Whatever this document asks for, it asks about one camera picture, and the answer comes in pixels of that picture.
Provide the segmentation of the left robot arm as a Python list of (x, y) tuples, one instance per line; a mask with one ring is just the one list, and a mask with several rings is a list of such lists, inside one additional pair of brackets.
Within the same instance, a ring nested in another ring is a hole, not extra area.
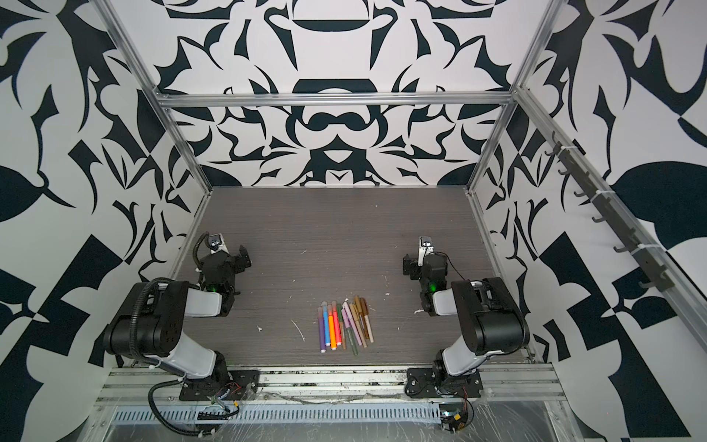
[(226, 317), (233, 308), (236, 275), (252, 266), (248, 250), (224, 248), (195, 256), (199, 283), (167, 277), (134, 285), (102, 335), (105, 351), (161, 368), (202, 395), (231, 381), (225, 357), (198, 344), (184, 331), (187, 318)]

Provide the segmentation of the tan pen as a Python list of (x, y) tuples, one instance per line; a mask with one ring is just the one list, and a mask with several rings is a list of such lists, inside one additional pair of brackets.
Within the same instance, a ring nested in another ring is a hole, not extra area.
[(363, 346), (364, 348), (367, 348), (366, 337), (364, 335), (363, 329), (362, 329), (361, 324), (359, 322), (360, 318), (359, 318), (355, 303), (351, 302), (349, 304), (349, 309), (351, 311), (351, 315), (353, 318), (353, 325), (355, 326), (355, 331), (357, 333), (357, 337), (359, 338), (358, 340), (360, 341), (360, 345)]

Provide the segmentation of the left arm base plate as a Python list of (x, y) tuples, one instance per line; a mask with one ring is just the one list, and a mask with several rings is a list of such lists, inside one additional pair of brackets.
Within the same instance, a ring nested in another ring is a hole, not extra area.
[(259, 390), (260, 375), (257, 369), (236, 369), (218, 378), (186, 379), (179, 400), (209, 401), (215, 397), (221, 401), (248, 400)]

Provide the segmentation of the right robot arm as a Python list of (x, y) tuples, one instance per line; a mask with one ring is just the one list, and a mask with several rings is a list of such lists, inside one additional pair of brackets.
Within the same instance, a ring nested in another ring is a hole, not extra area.
[(433, 373), (441, 388), (474, 374), (492, 357), (511, 355), (530, 341), (530, 329), (500, 277), (449, 283), (449, 256), (423, 252), (402, 258), (402, 272), (421, 286), (421, 305), (432, 317), (455, 316), (460, 337), (438, 353)]

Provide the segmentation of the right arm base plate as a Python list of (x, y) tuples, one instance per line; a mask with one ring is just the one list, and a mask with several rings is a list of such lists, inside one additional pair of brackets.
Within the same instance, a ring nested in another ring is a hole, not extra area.
[(408, 368), (404, 394), (412, 399), (482, 397), (482, 380), (478, 372), (461, 377), (449, 377), (432, 368)]

